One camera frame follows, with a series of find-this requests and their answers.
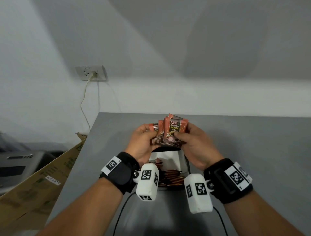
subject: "cardboard box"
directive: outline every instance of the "cardboard box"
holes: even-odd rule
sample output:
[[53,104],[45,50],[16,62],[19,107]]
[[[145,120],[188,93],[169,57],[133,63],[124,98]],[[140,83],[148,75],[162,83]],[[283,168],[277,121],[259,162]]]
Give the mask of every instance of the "cardboard box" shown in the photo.
[[0,197],[0,229],[41,229],[83,147],[81,142]]

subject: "wall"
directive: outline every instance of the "wall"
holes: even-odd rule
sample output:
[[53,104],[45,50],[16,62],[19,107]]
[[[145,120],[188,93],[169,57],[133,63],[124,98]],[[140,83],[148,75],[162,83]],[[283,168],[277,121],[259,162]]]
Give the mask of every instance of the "wall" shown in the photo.
[[22,142],[64,143],[84,111],[311,116],[311,3],[4,0],[0,129]]

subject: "electrical outlet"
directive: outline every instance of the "electrical outlet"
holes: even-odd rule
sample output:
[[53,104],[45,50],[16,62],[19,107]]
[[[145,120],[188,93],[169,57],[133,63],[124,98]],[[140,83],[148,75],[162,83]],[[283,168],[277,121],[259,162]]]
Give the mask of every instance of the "electrical outlet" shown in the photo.
[[97,73],[97,77],[94,77],[90,81],[107,81],[106,69],[103,66],[76,66],[76,72],[82,81],[88,81],[92,71]]

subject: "table surface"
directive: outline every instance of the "table surface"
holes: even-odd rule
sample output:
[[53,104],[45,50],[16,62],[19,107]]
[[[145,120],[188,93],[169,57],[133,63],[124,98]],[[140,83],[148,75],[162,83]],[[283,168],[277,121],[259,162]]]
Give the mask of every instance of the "table surface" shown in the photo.
[[[48,222],[87,190],[101,168],[124,150],[131,132],[164,114],[99,113]],[[255,190],[282,216],[311,235],[311,118],[180,115],[207,132],[220,152],[238,161]],[[190,164],[192,173],[201,173]],[[106,235],[112,235],[123,201]],[[230,236],[237,235],[222,204],[211,196]],[[160,191],[153,202],[127,203],[116,235],[225,235],[215,211],[190,213],[184,191]]]

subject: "human hand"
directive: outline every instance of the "human hand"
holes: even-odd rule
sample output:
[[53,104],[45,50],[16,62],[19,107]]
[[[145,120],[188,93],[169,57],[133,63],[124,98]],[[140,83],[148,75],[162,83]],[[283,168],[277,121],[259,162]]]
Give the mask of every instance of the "human hand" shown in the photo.
[[157,131],[149,131],[148,124],[143,124],[133,131],[128,146],[124,150],[134,157],[140,166],[147,163],[151,152],[159,145],[151,145],[151,139],[157,135]]
[[186,143],[181,146],[188,160],[198,169],[204,171],[223,159],[210,137],[192,123],[187,125],[187,133],[174,132],[174,136]]

